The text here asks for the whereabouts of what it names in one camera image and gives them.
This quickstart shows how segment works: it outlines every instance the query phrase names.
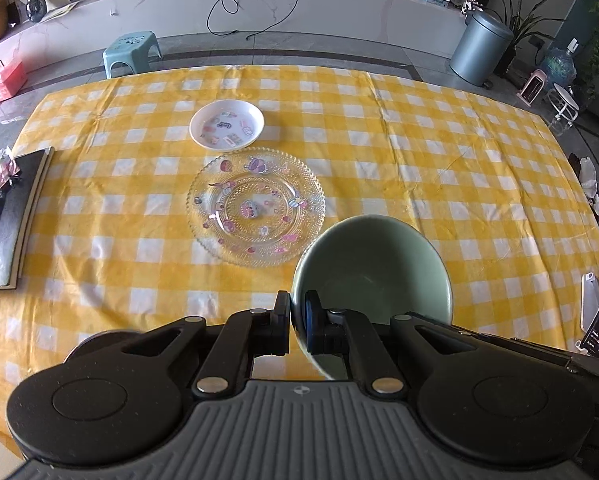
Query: clear glass plate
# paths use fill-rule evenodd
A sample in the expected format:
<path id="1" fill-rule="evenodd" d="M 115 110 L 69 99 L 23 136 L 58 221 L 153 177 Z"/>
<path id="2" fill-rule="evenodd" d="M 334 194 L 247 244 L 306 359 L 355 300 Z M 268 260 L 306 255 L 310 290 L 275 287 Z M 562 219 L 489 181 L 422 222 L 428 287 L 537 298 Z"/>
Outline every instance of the clear glass plate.
<path id="1" fill-rule="evenodd" d="M 278 265 L 319 235 L 322 187 L 299 159 L 245 148 L 212 160 L 186 199 L 193 234 L 213 256 L 248 267 Z"/>

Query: stool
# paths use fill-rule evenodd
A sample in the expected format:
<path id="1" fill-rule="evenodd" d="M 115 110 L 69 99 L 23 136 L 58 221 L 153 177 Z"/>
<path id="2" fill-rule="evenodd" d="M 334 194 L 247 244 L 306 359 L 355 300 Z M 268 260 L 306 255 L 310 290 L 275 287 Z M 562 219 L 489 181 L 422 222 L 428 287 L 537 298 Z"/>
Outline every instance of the stool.
<path id="1" fill-rule="evenodd" d="M 579 112 L 579 106 L 568 93 L 568 90 L 557 83 L 555 83 L 554 86 L 555 88 L 550 89 L 546 97 L 557 114 L 548 126 L 554 131 L 556 136 L 559 137 L 564 131 L 573 126 L 573 121 L 576 120 L 577 113 Z M 566 126 L 562 125 L 562 118 L 566 119 Z"/>
<path id="2" fill-rule="evenodd" d="M 117 38 L 104 51 L 106 78 L 111 78 L 111 69 L 116 63 L 128 65 L 134 74 L 150 72 L 148 67 L 148 51 L 152 46 L 158 50 L 158 56 L 162 59 L 158 38 L 150 30 L 131 32 L 121 38 Z"/>

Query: gray floor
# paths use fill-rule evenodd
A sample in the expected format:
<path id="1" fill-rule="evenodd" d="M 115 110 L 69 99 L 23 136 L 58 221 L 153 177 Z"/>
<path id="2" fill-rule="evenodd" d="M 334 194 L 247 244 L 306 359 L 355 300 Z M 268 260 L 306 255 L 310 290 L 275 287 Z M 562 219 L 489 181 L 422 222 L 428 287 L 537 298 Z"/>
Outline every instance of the gray floor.
<path id="1" fill-rule="evenodd" d="M 309 64 L 350 68 L 397 75 L 427 83 L 457 88 L 523 108 L 510 82 L 493 76 L 493 88 L 478 88 L 457 77 L 447 59 L 398 46 L 334 36 L 265 32 L 246 39 L 248 32 L 229 36 L 191 34 L 161 38 L 163 60 L 151 63 L 154 70 L 217 64 Z M 126 73 L 114 70 L 113 75 Z M 29 74 L 24 89 L 0 105 L 0 149 L 12 146 L 27 118 L 42 98 L 50 93 L 106 78 L 102 52 L 96 51 L 55 63 Z M 550 109 L 533 108 L 550 119 Z M 558 141 L 568 156 L 589 156 L 597 169 L 599 186 L 599 120 L 583 114 L 579 126 Z"/>

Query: pink box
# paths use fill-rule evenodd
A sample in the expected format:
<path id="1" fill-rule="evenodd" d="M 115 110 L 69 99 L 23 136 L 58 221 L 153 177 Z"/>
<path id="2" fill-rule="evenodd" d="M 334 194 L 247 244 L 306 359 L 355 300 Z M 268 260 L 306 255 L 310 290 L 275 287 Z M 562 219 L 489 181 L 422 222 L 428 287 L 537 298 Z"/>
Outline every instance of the pink box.
<path id="1" fill-rule="evenodd" d="M 0 102 L 10 99 L 26 81 L 22 61 L 14 57 L 7 64 L 0 61 Z"/>

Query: gray metal trash can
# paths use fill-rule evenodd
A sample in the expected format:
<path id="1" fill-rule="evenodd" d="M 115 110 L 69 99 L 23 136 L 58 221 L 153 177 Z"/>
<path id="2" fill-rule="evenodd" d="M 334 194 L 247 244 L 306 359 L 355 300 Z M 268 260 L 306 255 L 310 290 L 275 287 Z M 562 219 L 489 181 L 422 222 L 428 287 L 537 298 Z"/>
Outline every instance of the gray metal trash can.
<path id="1" fill-rule="evenodd" d="M 497 18 L 477 11 L 451 58 L 451 68 L 462 79 L 482 86 L 513 39 L 513 31 Z"/>

